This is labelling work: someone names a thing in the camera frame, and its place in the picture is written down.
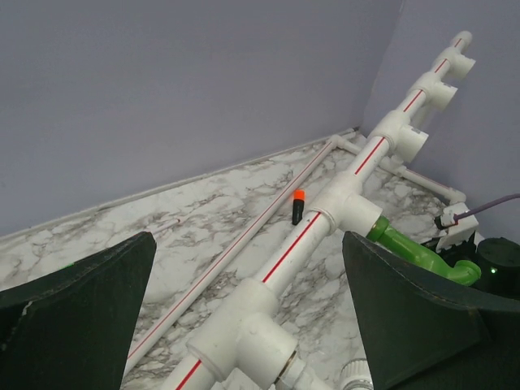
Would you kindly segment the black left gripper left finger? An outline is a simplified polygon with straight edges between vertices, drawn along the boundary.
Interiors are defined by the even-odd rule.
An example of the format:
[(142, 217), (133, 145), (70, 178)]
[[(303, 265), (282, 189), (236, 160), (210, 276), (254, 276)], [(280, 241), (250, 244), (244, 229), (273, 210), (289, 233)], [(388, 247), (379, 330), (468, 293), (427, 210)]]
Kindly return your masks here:
[(157, 244), (140, 232), (1, 292), (3, 389), (118, 389)]

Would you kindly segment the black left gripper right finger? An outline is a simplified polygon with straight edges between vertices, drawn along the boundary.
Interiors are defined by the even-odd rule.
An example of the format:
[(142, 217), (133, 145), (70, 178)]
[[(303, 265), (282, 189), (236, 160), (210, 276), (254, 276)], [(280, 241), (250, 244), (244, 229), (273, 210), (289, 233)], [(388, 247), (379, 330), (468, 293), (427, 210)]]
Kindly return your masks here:
[(353, 232), (344, 268), (376, 389), (517, 389), (519, 301), (462, 286)]

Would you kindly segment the green water faucet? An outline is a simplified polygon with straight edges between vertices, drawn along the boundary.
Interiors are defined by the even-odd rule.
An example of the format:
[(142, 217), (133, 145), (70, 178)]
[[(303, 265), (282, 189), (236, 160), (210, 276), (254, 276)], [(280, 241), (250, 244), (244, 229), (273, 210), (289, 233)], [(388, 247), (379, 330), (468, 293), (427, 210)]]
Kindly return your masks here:
[(463, 286), (475, 284), (482, 275), (480, 267), (469, 260), (450, 266), (437, 253), (397, 231), (384, 216), (376, 220), (366, 238), (417, 267)]

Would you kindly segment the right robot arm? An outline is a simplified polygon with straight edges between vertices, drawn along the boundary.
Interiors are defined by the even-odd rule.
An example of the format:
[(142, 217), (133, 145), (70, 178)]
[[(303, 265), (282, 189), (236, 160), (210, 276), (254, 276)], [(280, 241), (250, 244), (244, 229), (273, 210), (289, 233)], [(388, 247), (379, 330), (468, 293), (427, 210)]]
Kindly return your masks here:
[(476, 260), (482, 271), (474, 285), (478, 290), (519, 300), (519, 244), (504, 237), (484, 239)]

